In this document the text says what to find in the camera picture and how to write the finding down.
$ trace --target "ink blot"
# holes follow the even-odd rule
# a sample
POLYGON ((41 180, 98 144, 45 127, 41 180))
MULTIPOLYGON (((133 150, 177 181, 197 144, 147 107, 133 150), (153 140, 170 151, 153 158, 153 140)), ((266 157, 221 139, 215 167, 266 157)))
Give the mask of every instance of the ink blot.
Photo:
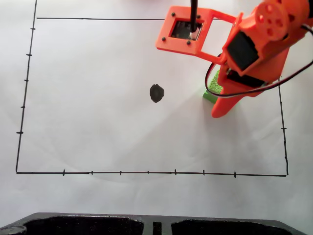
POLYGON ((164 89, 160 87, 158 84, 154 84, 150 88, 150 97, 154 103, 158 103, 159 101, 161 101, 163 96, 164 96, 164 89))

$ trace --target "cable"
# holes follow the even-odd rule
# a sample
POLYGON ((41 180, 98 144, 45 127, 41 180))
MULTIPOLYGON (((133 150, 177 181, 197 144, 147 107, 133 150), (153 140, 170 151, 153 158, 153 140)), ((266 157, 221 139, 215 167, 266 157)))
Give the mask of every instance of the cable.
POLYGON ((191 13, 190 13, 190 23, 191 23, 191 32, 196 32, 197 24, 196 24, 196 17, 197 17, 197 8, 198 8, 198 0, 190 0, 191 3, 191 13))
MULTIPOLYGON (((304 29, 304 30, 306 30, 306 31, 308 31, 308 32, 310 32, 310 33, 312 34, 312 36, 313 36, 313 30, 312 30, 309 26, 303 24, 303 25, 301 26, 301 28, 304 29)), ((210 67, 209 67, 207 73, 206 73, 206 76, 205 76, 205 87, 206 87, 207 91, 210 92, 212 95, 215 95, 215 96, 218 96, 218 97, 223 97, 223 98, 230 98, 230 97, 234 97, 234 96, 238 96, 238 95, 251 94, 251 93, 255 93, 255 92, 264 92, 264 91, 273 89, 273 88, 275 88, 275 87, 278 87, 278 86, 284 84, 285 82, 288 82, 290 79, 296 77, 299 73, 303 72, 303 71, 306 70, 308 67, 310 67, 312 64, 313 64, 313 60, 312 60, 310 63, 308 63, 306 66, 304 66, 303 68, 299 69, 297 72, 295 72, 295 73, 293 73, 292 75, 286 77, 285 79, 280 80, 280 81, 278 81, 278 82, 276 82, 276 83, 273 83, 273 84, 264 86, 264 87, 260 87, 260 88, 256 88, 256 89, 253 89, 253 90, 250 90, 250 91, 240 92, 240 93, 218 94, 218 93, 215 93, 215 92, 209 90, 209 88, 208 88, 208 86, 207 86, 207 81, 208 81, 208 78, 209 78, 209 76, 210 76, 210 73, 212 72, 213 68, 214 68, 215 65, 216 65, 216 64, 212 63, 212 64, 210 65, 210 67)))

